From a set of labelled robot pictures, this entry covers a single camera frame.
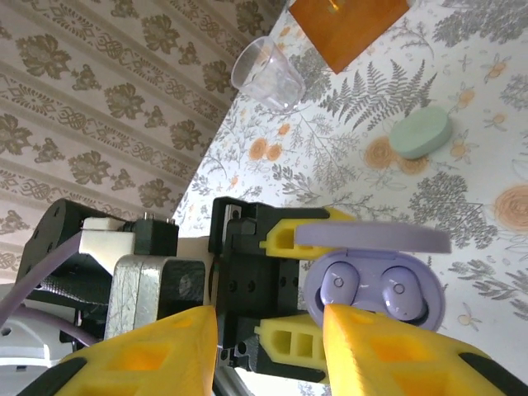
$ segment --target floral tablecloth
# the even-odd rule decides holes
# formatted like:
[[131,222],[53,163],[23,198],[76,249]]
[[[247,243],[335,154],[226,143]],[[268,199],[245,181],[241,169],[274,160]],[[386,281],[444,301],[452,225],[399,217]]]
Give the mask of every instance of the floral tablecloth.
[[[525,0],[417,1],[335,75],[284,12],[271,36],[308,91],[287,115],[238,96],[175,213],[181,234],[208,233],[216,196],[443,229],[453,253],[421,256],[444,285],[441,332],[528,382],[527,13]],[[432,105],[450,113],[452,139],[400,158],[392,126]],[[330,394],[240,374],[257,396]]]

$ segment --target yellow 3d-printed part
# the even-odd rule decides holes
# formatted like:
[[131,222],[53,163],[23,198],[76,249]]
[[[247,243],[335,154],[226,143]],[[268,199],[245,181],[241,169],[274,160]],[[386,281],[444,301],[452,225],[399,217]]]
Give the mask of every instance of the yellow 3d-printed part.
[[[323,332],[310,315],[261,320],[255,328],[260,343],[275,363],[296,365],[327,373]],[[323,381],[328,383],[328,375]]]
[[301,246],[295,243],[295,229],[302,224],[316,223],[319,221],[353,221],[349,214],[334,208],[324,208],[329,214],[328,219],[282,219],[267,234],[266,241],[260,242],[260,247],[266,249],[270,257],[296,258],[298,260],[315,260],[323,254],[334,250],[330,247]]
[[87,364],[56,396],[210,396],[216,344],[215,308],[188,309],[66,357]]
[[323,340],[333,396],[503,395],[459,357],[479,349],[397,320],[326,305]]

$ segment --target earbud case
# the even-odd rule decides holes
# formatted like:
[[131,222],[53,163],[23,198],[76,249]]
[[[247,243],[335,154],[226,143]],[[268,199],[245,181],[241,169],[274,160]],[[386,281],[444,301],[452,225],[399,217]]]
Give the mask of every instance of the earbud case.
[[449,253],[447,233],[413,224],[324,221],[295,230],[295,243],[336,248],[316,260],[304,283],[313,320],[325,304],[348,304],[436,331],[446,299],[427,264],[403,252]]

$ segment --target soap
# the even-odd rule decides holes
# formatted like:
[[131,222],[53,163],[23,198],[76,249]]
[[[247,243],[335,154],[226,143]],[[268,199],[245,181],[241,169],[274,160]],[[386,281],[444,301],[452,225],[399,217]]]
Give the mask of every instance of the soap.
[[391,149],[406,159],[417,159],[447,143],[453,128],[447,112],[424,107],[399,121],[389,135]]

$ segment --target clear plastic cup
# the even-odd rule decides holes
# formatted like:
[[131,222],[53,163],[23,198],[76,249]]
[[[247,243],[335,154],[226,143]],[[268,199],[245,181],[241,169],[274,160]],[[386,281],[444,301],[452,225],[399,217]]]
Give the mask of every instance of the clear plastic cup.
[[276,111],[290,111],[303,98],[306,86],[270,37],[254,40],[240,54],[231,72],[240,92]]

